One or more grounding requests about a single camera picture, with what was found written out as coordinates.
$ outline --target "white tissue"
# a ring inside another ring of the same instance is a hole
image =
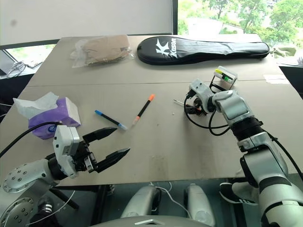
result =
[[[56,102],[58,98],[59,96],[56,96],[53,92],[49,92],[36,101],[14,98],[14,102],[18,112],[27,119],[31,119],[39,113],[57,108]]]

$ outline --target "robotic hand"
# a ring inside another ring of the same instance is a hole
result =
[[[1,184],[0,227],[25,226],[39,198],[60,180],[75,178],[79,171],[100,173],[123,158],[130,148],[116,151],[99,163],[89,151],[90,142],[109,136],[116,129],[103,128],[83,136],[80,141],[76,128],[58,125],[53,140],[55,153],[18,166]]]
[[[205,113],[223,114],[240,151],[245,152],[240,163],[247,181],[259,189],[262,226],[302,227],[303,193],[288,180],[284,159],[244,99],[235,90],[213,94],[199,79],[189,86],[186,100],[193,96],[201,100]]]

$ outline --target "orange marker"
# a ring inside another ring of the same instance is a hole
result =
[[[144,113],[146,108],[148,107],[149,103],[155,98],[155,94],[151,94],[151,96],[148,98],[148,101],[145,103],[144,107],[142,110],[139,112],[139,114],[136,116],[136,118],[133,121],[133,125],[137,123],[137,121],[140,119],[141,115]]]

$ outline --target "white logo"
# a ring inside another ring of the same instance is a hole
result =
[[[171,44],[171,50],[170,50],[170,52],[165,52],[166,50],[169,51],[169,42],[167,42],[164,46],[162,46],[160,44],[159,39],[157,39],[156,47],[158,47],[159,49],[156,48],[156,52],[164,54],[166,56],[168,56],[170,54],[171,56],[174,56],[174,57],[177,58],[176,39],[172,38],[170,44]]]

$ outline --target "beige table surface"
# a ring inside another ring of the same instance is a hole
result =
[[[148,36],[129,36],[134,53],[138,44]],[[191,82],[196,78],[211,81],[218,65],[238,73],[239,80],[260,80],[267,74],[282,74],[271,56],[260,59],[205,61],[189,65],[154,66],[138,58],[102,67],[72,68],[70,54],[81,37],[62,38],[50,53],[28,86],[129,84]],[[257,35],[217,35],[201,40],[222,42],[259,42]]]
[[[22,99],[35,100],[52,91],[60,97],[67,96],[79,109],[82,126],[79,135],[113,126],[94,113],[95,109],[130,126],[134,117],[151,93],[156,97],[141,120],[127,131],[121,129],[109,137],[95,141],[90,149],[98,161],[111,152],[131,147],[130,152],[106,171],[81,173],[76,179],[65,179],[60,185],[89,185],[107,183],[134,183],[172,181],[200,178],[225,178],[237,174],[242,156],[236,139],[229,131],[215,137],[208,130],[190,123],[183,108],[172,101],[182,100],[188,83],[128,84],[128,85],[68,85],[27,87]],[[289,150],[297,164],[303,166],[301,151],[303,135],[303,102],[289,84],[269,84],[260,81],[238,81],[235,89],[243,96],[264,129],[278,137]],[[209,117],[196,119],[206,124]],[[213,125],[224,123],[221,114],[214,117]],[[27,120],[15,106],[0,125],[0,149],[27,129]],[[32,134],[20,140],[0,159],[1,178],[14,167],[44,158],[53,153],[52,139],[41,140]],[[291,173],[295,170],[287,160]]]

